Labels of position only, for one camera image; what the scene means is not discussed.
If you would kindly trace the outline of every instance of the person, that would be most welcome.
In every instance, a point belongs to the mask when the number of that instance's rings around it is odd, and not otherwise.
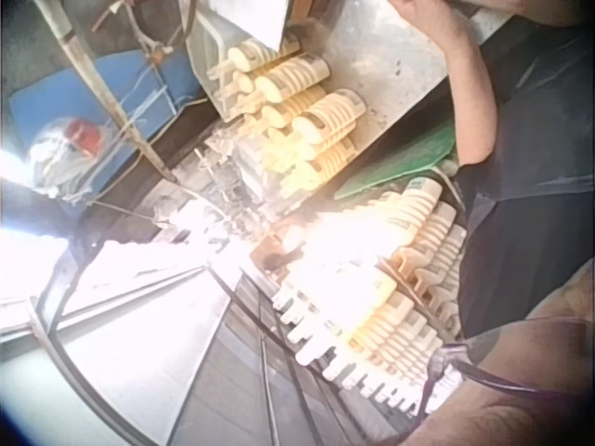
[[[469,230],[461,267],[459,303],[461,317],[465,318],[464,335],[475,336],[525,316],[572,317],[592,322],[592,37],[591,47],[585,45],[586,51],[575,52],[580,57],[571,63],[564,61],[563,75],[550,72],[545,81],[538,77],[527,81],[531,73],[524,76],[522,82],[529,87],[516,91],[498,110],[480,50],[461,16],[444,0],[390,3],[443,51],[449,71],[456,150],[463,166],[458,180],[464,201],[469,204],[469,222],[475,225]],[[580,2],[473,3],[525,12],[548,25],[573,25],[580,21]],[[576,38],[565,51],[584,44],[585,40]],[[548,97],[552,90],[556,94]],[[551,110],[539,101],[544,96]],[[573,120],[583,122],[576,126]],[[526,132],[515,133],[518,127]],[[577,128],[578,136],[573,133]],[[549,145],[548,138],[562,145]],[[535,168],[515,165],[523,157],[535,158]],[[564,157],[573,162],[565,163]],[[553,161],[542,162],[543,158]],[[589,176],[590,183],[578,181]],[[553,190],[548,188],[550,184],[543,184],[556,178],[566,181],[560,181]],[[496,317],[488,321],[487,313],[495,313]],[[555,334],[540,333],[537,338],[521,339],[505,335],[503,330],[484,361],[508,375],[521,374],[534,388],[562,388],[584,394],[590,401],[585,408],[552,411],[550,407],[526,404],[519,397],[464,381],[413,433],[387,439],[377,446],[525,446],[562,441],[593,444],[592,361],[581,367],[569,367],[564,361],[543,366],[552,358],[563,358],[569,345],[569,339],[557,338]]]
[[[593,257],[592,30],[577,26],[588,16],[576,0],[469,1],[575,26],[544,31],[565,35],[498,107],[464,16],[444,0],[390,3],[441,49],[449,73],[468,218],[458,302],[471,337],[523,319]]]

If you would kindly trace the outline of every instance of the dark shirt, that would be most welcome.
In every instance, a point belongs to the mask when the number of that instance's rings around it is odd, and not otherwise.
[[[469,228],[466,337],[525,318],[593,257],[592,33],[567,35],[500,106],[493,155],[457,175]]]

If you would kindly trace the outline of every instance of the green cutting board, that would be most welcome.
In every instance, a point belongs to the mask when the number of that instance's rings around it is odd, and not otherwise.
[[[335,193],[342,200],[387,181],[432,168],[455,146],[455,125],[448,121],[413,139],[394,153],[367,165]]]

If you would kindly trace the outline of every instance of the blue cloth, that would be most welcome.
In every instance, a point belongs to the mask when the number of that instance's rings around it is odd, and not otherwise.
[[[151,92],[162,88],[140,50],[98,58],[95,66],[118,100],[121,101],[134,89],[123,103],[129,116]],[[147,69],[149,71],[139,79]],[[192,73],[185,51],[178,51],[166,59],[160,67],[160,73],[177,109],[196,98],[200,86]],[[9,105],[25,151],[31,147],[45,125],[61,117],[83,118],[98,125],[104,125],[109,120],[108,113],[74,69],[56,72],[23,88],[10,97]],[[170,107],[166,96],[162,95],[139,117],[136,126],[145,138],[150,138],[174,115],[175,111]],[[105,187],[133,151],[130,146],[119,150],[95,178],[94,192]],[[26,153],[20,153],[20,157],[24,158],[24,155]],[[65,203],[64,209],[72,217],[79,217],[85,206]]]

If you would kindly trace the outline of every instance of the metal workbench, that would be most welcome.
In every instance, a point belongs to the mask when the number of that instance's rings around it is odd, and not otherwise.
[[[368,148],[446,77],[441,50],[406,24],[386,0],[341,0],[320,20],[298,30],[305,49],[320,54],[332,74],[327,91],[350,88],[368,113],[350,134],[359,152]],[[509,15],[480,9],[471,17],[483,43]]]

